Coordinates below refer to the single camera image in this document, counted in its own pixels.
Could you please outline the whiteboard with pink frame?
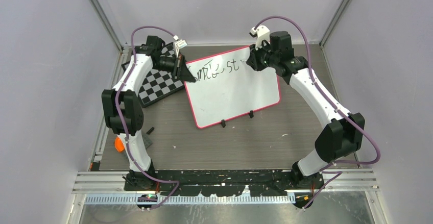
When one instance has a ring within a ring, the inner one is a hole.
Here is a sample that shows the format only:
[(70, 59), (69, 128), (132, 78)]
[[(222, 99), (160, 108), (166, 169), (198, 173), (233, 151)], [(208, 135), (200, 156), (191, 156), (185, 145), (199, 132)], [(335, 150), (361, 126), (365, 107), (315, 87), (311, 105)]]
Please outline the whiteboard with pink frame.
[(249, 47), (243, 46), (187, 62), (196, 82), (184, 85), (197, 128), (217, 125), (222, 119), (280, 102), (275, 71), (270, 68), (254, 71), (241, 62), (248, 59), (249, 53)]

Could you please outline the black marker cap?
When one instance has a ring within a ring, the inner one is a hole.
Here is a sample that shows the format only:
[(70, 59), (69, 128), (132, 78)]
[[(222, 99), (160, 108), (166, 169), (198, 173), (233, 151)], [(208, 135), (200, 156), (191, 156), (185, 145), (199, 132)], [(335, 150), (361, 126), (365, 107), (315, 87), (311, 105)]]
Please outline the black marker cap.
[(154, 127), (151, 127), (147, 132), (146, 132), (146, 134), (147, 135), (150, 135), (153, 131), (154, 131)]

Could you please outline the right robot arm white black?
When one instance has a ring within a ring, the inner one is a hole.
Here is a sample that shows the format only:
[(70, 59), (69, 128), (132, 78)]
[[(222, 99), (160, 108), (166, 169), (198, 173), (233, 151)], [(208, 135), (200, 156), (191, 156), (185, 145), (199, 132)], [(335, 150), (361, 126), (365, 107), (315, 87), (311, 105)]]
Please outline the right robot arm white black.
[(320, 169), (360, 149), (363, 136), (358, 128), (364, 128), (365, 119), (341, 106), (309, 69), (308, 61), (295, 56), (287, 31), (271, 33), (260, 26), (252, 28), (250, 35), (256, 42), (250, 46), (246, 63), (255, 71), (273, 69), (304, 98), (322, 126), (313, 151), (292, 165), (291, 182), (305, 188)]

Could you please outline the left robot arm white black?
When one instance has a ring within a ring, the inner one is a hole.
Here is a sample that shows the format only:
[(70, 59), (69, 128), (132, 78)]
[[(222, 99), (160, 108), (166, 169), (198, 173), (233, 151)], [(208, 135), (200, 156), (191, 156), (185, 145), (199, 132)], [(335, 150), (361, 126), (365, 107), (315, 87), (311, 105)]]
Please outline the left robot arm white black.
[(171, 43), (148, 36), (144, 44), (133, 48), (132, 59), (118, 83), (102, 92), (105, 124), (121, 140), (129, 160), (130, 170), (125, 177), (127, 190), (151, 190), (157, 182), (141, 131), (144, 115), (139, 89), (152, 69), (166, 71), (178, 81), (194, 82), (185, 56), (180, 53), (186, 45), (186, 41), (177, 36)]

